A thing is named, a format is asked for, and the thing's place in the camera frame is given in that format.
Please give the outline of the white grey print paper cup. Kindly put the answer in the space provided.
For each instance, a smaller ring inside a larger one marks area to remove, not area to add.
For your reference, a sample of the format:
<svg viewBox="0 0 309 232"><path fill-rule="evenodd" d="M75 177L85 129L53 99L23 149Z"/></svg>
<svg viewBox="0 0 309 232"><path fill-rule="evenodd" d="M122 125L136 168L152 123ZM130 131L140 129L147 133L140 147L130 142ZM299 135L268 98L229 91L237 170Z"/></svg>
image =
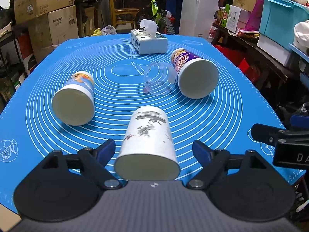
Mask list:
<svg viewBox="0 0 309 232"><path fill-rule="evenodd" d="M181 169L163 110L143 106L133 112L114 170L124 180L169 181L179 176Z"/></svg>

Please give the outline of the blue orange print paper cup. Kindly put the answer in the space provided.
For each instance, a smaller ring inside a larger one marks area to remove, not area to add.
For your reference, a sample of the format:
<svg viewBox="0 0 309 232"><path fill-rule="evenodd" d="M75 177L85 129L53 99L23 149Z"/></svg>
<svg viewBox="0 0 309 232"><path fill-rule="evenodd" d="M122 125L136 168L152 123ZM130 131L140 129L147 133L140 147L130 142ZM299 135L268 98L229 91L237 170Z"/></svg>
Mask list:
<svg viewBox="0 0 309 232"><path fill-rule="evenodd" d="M52 109L61 122L85 125L94 117L94 79L85 71L74 73L52 98Z"/></svg>

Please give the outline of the purple print paper cup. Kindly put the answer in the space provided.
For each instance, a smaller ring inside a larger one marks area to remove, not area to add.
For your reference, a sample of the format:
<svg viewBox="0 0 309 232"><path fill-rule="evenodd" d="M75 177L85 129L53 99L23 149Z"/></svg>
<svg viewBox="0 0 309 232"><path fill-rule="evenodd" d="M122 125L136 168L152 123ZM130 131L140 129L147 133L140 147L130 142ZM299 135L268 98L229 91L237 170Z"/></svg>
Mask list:
<svg viewBox="0 0 309 232"><path fill-rule="evenodd" d="M180 92L191 99L208 96L217 86L219 71L216 65L184 48L175 49L171 63L177 72Z"/></svg>

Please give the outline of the clear plastic cup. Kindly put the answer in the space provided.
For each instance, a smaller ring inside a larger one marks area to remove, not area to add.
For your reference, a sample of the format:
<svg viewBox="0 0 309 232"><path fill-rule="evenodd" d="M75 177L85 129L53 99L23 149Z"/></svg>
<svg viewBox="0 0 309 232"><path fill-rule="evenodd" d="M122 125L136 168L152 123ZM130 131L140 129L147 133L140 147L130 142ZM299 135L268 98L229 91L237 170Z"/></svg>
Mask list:
<svg viewBox="0 0 309 232"><path fill-rule="evenodd" d="M175 68L165 62L148 65L144 71L144 94L167 95L174 90L177 81Z"/></svg>

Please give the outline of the blue silicone baking mat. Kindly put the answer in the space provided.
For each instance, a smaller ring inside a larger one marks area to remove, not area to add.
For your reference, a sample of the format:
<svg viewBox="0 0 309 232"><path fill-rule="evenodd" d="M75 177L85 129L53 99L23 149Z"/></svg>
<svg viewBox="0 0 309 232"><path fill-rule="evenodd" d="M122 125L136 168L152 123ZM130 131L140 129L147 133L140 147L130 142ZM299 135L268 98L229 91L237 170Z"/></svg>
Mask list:
<svg viewBox="0 0 309 232"><path fill-rule="evenodd" d="M177 87L169 93L143 93L147 66L170 62L177 48L216 65L219 81L211 95L192 100ZM51 102L77 71L94 78L95 115L86 125L68 126L55 116ZM110 138L120 147L132 113L142 106L159 107L167 114L184 182L201 169L192 154L196 139L233 154L253 149L273 160L274 148L253 141L250 129L255 123L281 127L279 118L239 68L206 40L169 35L165 54L139 55L128 34L79 38L48 55L1 113L1 204L15 209L15 187L53 150L74 154Z"/></svg>

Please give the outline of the dark wooden side table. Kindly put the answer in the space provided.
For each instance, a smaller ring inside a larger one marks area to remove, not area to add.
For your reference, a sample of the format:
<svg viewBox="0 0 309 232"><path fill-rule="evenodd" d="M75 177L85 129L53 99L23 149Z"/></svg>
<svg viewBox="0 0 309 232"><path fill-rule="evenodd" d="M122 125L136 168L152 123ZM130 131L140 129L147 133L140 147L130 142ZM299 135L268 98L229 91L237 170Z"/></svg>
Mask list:
<svg viewBox="0 0 309 232"><path fill-rule="evenodd" d="M284 67L274 57L257 46L257 41L233 36L226 28L213 23L214 39L211 44L217 48L259 90L292 88L299 82L299 73Z"/></svg>

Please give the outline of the turquoise plastic storage bin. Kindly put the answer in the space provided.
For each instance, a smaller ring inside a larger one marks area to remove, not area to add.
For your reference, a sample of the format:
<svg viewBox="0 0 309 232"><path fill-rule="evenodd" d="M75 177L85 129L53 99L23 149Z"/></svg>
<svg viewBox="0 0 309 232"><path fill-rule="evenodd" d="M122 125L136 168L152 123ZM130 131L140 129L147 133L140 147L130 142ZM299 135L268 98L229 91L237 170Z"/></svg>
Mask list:
<svg viewBox="0 0 309 232"><path fill-rule="evenodd" d="M294 26L308 20L308 7L290 0L263 0L259 33L288 49Z"/></svg>

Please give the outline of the black metal shelf rack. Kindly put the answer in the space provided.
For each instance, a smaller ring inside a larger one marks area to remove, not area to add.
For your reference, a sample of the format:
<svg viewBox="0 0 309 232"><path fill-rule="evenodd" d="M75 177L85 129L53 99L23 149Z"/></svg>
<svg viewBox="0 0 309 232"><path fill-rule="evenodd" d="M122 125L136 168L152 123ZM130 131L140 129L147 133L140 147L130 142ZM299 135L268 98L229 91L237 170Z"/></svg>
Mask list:
<svg viewBox="0 0 309 232"><path fill-rule="evenodd" d="M1 33L1 109L37 65L28 29Z"/></svg>

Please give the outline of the green white product box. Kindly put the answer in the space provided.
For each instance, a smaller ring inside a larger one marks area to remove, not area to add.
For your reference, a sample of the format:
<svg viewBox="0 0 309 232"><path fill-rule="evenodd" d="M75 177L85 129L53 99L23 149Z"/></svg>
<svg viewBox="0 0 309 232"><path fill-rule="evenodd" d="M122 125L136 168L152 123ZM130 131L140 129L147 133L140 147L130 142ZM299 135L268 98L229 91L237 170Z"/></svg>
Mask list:
<svg viewBox="0 0 309 232"><path fill-rule="evenodd" d="M240 7L227 4L224 9L221 26L226 28L230 32L236 33L240 14Z"/></svg>

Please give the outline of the white tissue box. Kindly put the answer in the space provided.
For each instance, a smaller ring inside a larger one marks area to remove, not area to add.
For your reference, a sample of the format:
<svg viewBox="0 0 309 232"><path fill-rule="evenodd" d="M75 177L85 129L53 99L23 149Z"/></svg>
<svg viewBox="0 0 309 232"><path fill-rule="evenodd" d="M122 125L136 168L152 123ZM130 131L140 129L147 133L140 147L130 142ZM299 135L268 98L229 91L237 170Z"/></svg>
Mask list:
<svg viewBox="0 0 309 232"><path fill-rule="evenodd" d="M140 29L130 31L131 44L140 55L166 53L168 39L158 31L155 21L142 19Z"/></svg>

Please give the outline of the lower cardboard box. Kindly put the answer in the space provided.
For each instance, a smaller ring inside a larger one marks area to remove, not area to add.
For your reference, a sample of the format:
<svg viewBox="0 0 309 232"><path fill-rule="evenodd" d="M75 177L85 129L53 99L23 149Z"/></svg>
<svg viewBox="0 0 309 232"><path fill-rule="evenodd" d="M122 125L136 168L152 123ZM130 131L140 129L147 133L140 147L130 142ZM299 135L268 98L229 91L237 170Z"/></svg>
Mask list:
<svg viewBox="0 0 309 232"><path fill-rule="evenodd" d="M57 46L79 37L76 7L58 9L29 21L28 32L34 56L40 63Z"/></svg>

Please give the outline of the white chest freezer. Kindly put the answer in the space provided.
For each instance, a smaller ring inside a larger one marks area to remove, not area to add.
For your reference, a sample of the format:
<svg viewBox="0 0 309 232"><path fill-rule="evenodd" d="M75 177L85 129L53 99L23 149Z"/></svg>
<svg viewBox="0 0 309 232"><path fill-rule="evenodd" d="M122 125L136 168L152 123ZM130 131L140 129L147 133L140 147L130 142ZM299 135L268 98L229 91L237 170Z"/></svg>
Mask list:
<svg viewBox="0 0 309 232"><path fill-rule="evenodd" d="M219 0L183 0L179 34L208 39Z"/></svg>

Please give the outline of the wooden chair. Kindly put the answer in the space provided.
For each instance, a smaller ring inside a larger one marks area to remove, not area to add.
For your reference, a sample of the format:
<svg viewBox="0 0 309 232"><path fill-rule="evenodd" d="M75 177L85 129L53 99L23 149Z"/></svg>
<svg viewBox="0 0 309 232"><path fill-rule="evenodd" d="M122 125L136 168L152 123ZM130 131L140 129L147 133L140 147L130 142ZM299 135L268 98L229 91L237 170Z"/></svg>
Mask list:
<svg viewBox="0 0 309 232"><path fill-rule="evenodd" d="M110 5L110 15L112 20L112 26L116 28L119 25L125 25L127 23L131 24L131 29L136 28L136 16L139 12L137 8L124 8L116 9L114 6L114 0L109 0Z"/></svg>

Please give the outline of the bicycle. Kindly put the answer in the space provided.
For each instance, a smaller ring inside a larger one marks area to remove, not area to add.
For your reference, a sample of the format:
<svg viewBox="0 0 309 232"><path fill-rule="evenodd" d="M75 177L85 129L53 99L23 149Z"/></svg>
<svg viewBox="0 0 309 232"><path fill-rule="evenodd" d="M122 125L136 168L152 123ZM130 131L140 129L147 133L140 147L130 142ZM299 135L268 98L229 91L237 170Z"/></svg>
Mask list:
<svg viewBox="0 0 309 232"><path fill-rule="evenodd" d="M158 25L158 32L169 34L166 30L166 18L170 18L168 11L164 9L167 0L132 0L134 6L139 9L135 22L136 27L140 28L142 19L155 21Z"/></svg>

